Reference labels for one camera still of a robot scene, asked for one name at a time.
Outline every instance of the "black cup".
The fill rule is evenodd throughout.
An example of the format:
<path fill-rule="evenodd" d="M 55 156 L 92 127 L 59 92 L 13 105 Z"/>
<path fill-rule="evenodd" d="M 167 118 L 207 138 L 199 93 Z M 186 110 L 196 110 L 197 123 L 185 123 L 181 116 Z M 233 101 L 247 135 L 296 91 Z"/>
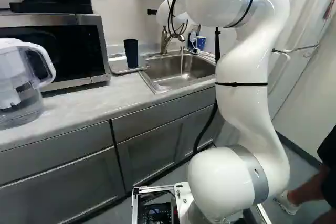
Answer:
<path fill-rule="evenodd" d="M 124 40 L 127 66 L 129 68 L 137 68 L 139 65 L 138 58 L 138 41 L 136 39 Z"/>

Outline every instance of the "microwave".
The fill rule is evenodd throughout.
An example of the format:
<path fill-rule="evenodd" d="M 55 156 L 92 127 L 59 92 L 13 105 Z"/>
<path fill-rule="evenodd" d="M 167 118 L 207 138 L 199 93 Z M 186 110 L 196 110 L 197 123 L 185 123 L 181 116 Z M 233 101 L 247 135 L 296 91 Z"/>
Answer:
<path fill-rule="evenodd" d="M 0 15 L 0 38 L 16 38 L 44 47 L 56 69 L 42 92 L 111 79 L 102 20 L 94 14 Z M 27 52 L 34 64 L 35 52 Z M 36 61 L 39 77 L 46 73 Z"/>

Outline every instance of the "blue cup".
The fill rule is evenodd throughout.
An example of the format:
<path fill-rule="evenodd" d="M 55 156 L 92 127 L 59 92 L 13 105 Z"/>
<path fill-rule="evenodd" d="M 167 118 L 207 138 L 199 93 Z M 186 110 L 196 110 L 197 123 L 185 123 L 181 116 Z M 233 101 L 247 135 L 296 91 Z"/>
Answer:
<path fill-rule="evenodd" d="M 198 36 L 197 37 L 197 48 L 199 50 L 201 50 L 201 51 L 204 50 L 205 43 L 206 43 L 206 37 L 204 37 L 204 36 Z"/>

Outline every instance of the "black pants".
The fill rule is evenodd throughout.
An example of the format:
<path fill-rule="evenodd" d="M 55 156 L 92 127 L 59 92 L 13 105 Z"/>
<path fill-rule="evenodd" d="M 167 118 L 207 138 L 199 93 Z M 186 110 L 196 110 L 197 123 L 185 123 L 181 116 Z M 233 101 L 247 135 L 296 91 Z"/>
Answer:
<path fill-rule="evenodd" d="M 328 204 L 336 209 L 336 126 L 323 141 L 317 153 L 323 164 L 330 168 L 321 187 L 322 193 Z"/>

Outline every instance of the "faucet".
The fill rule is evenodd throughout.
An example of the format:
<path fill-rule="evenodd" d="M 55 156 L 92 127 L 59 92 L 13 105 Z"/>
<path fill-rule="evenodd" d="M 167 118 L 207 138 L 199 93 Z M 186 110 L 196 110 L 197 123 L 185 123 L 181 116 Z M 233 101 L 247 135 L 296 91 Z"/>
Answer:
<path fill-rule="evenodd" d="M 166 54 L 167 53 L 167 47 L 169 46 L 169 43 L 172 41 L 173 38 L 176 38 L 173 37 L 172 35 L 169 35 L 168 36 L 168 33 L 166 32 L 166 27 L 164 26 L 163 27 L 163 30 L 162 30 L 162 33 L 161 33 L 161 51 L 160 51 L 160 54 Z M 185 38 L 183 35 L 179 35 L 178 37 L 178 40 L 180 42 L 185 42 Z"/>

